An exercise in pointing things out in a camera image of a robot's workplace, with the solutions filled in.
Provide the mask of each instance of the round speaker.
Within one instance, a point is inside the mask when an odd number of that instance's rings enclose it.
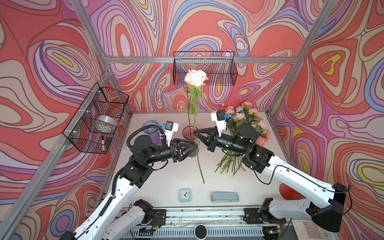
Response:
[[[195,227],[195,238],[197,240],[204,240],[207,237],[207,228],[199,224]]]

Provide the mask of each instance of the wire basket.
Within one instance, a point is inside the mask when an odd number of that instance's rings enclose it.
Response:
[[[184,85],[188,70],[202,70],[208,80],[204,83],[234,86],[237,68],[233,51],[175,51],[173,53],[173,83]]]
[[[75,127],[69,135],[64,135],[79,152],[106,154],[128,99],[129,96],[119,90],[99,87]]]

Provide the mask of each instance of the psychedelic patterned wall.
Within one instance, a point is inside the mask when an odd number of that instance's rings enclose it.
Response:
[[[340,239],[384,239],[383,39],[383,1],[339,1],[273,115],[296,167],[352,186]]]
[[[233,50],[236,56],[296,56],[321,0],[111,0],[87,12],[109,56],[173,56],[174,51]],[[288,70],[283,64],[238,64],[236,85],[206,86],[201,111],[253,101],[265,111]],[[132,111],[184,111],[172,64],[111,65]]]
[[[222,103],[238,106],[252,101],[259,111],[265,111],[288,71],[289,64],[245,64],[235,86],[203,86],[199,100],[201,111],[223,109]],[[131,96],[129,107],[137,112],[186,111],[186,92],[173,84],[173,64],[138,64],[136,71],[115,64],[114,71],[122,90]]]
[[[0,1],[0,220],[103,74],[69,2]],[[67,149],[13,239],[58,239],[84,220],[124,121],[107,155]]]

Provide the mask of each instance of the purple glass vase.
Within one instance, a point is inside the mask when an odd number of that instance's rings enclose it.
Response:
[[[144,124],[143,124],[143,127],[144,126],[148,126],[148,125],[156,125],[156,126],[160,126],[159,123],[155,120],[149,120],[149,121],[146,121]],[[147,128],[143,131],[144,133],[146,133],[148,136],[151,137],[152,139],[152,142],[158,146],[162,146],[162,143],[161,143],[161,138],[160,138],[160,133],[159,133],[159,130],[157,128],[154,128],[154,127],[151,127],[151,128]]]

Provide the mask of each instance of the alarm clock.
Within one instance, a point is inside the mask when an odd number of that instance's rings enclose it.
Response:
[[[191,190],[189,188],[180,189],[179,201],[180,202],[189,202],[189,201],[191,201]]]

